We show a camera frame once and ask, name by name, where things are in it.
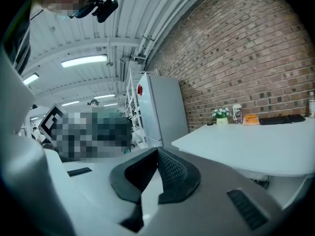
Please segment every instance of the white refrigerator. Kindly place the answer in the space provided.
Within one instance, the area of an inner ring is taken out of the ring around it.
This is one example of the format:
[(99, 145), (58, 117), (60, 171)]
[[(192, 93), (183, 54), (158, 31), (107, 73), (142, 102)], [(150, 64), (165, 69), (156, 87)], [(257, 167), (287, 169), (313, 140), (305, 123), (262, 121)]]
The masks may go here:
[(177, 149), (171, 143), (188, 134), (178, 80), (145, 73), (137, 94), (147, 145)]

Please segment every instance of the ceiling pipe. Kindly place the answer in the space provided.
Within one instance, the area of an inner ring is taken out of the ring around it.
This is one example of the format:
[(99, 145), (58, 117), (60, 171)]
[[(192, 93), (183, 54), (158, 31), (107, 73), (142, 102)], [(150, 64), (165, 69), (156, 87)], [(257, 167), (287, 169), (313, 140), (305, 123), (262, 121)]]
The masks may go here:
[(144, 47), (144, 44), (147, 40), (147, 38), (149, 37), (149, 34), (150, 34), (150, 31), (156, 21), (156, 19), (158, 18), (158, 16), (160, 15), (160, 13), (162, 12), (164, 6), (166, 5), (168, 0), (161, 0), (156, 8), (156, 10), (154, 11), (150, 21), (149, 21), (149, 24), (146, 28), (146, 31), (144, 32), (143, 34), (143, 37), (142, 37), (142, 40), (141, 40), (141, 43), (140, 43), (140, 46), (138, 48), (138, 50), (136, 51), (135, 53), (135, 56), (138, 56), (141, 52), (142, 52), (142, 49)]
[(116, 94), (115, 92), (115, 84), (114, 84), (114, 79), (113, 79), (113, 73), (112, 73), (112, 66), (114, 65), (114, 63), (111, 61), (111, 57), (113, 58), (114, 60), (114, 53), (113, 53), (113, 49), (111, 48), (110, 46), (110, 41), (109, 41), (109, 31), (110, 31), (110, 26), (108, 24), (108, 35), (107, 35), (107, 56), (109, 57), (108, 61), (107, 61), (107, 64), (106, 64), (106, 68), (109, 70), (109, 76), (111, 78), (111, 81), (112, 81), (112, 88), (113, 88), (113, 92), (114, 94)]
[(146, 48), (146, 51), (144, 52), (144, 56), (147, 56), (149, 53), (149, 50), (152, 48), (152, 45), (158, 35), (158, 33), (161, 31), (162, 27), (165, 25), (165, 22), (167, 21), (167, 19), (170, 17), (170, 15), (172, 14), (172, 12), (174, 11), (174, 9), (178, 6), (178, 4), (181, 2), (182, 0), (174, 0), (171, 5), (169, 6), (169, 8), (167, 9), (167, 11), (164, 13), (163, 17), (161, 18), (159, 24), (157, 25), (155, 31), (153, 32), (150, 42)]
[(163, 34), (163, 32), (165, 31), (165, 29), (169, 26), (169, 24), (172, 22), (172, 20), (176, 17), (176, 15), (180, 12), (180, 10), (187, 4), (189, 0), (184, 0), (180, 6), (174, 11), (174, 13), (172, 14), (172, 16), (167, 20), (167, 22), (164, 24), (163, 28), (159, 31), (157, 37), (155, 38), (154, 41), (150, 40), (150, 43), (147, 47), (146, 50), (146, 57), (149, 56), (150, 52), (152, 51), (153, 47), (156, 45), (157, 41), (159, 40), (159, 38), (161, 37), (161, 35)]

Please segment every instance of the potted plant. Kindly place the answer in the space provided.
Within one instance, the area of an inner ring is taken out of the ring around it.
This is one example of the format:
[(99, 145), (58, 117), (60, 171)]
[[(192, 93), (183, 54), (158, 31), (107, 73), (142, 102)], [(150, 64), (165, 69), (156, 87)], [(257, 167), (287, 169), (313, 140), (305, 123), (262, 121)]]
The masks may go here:
[(214, 109), (212, 111), (212, 117), (217, 118), (217, 125), (228, 124), (228, 116), (230, 116), (228, 108)]

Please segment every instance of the white ceiling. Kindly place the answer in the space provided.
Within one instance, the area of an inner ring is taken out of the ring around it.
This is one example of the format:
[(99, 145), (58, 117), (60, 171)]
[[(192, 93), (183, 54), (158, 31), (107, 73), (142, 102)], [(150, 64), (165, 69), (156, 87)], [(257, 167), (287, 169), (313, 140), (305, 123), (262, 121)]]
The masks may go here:
[[(138, 49), (155, 10), (161, 7), (160, 1), (118, 0), (118, 9), (102, 24), (91, 14), (83, 19), (69, 19), (44, 11), (34, 18), (31, 21), (31, 58), (22, 76), (39, 75), (39, 79), (29, 85), (37, 97), (35, 103), (50, 108), (55, 103), (79, 100), (80, 103), (72, 106), (79, 111), (98, 95), (116, 94), (114, 99), (102, 103), (125, 102), (126, 83), (121, 78), (126, 77), (128, 61)], [(150, 34), (174, 1), (163, 4)], [(179, 16), (195, 1), (189, 0)], [(170, 30), (178, 18), (165, 31)], [(113, 66), (106, 66), (106, 63), (61, 66), (64, 60), (95, 54), (106, 54)], [(124, 75), (120, 59), (125, 63)]]

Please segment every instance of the white desk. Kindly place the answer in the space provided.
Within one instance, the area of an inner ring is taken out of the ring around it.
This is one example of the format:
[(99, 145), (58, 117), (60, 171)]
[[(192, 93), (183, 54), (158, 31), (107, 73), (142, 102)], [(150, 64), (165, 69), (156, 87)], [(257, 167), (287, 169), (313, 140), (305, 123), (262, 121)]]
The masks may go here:
[(243, 126), (203, 126), (172, 142), (181, 151), (230, 167), (271, 176), (298, 177), (315, 172), (315, 119)]

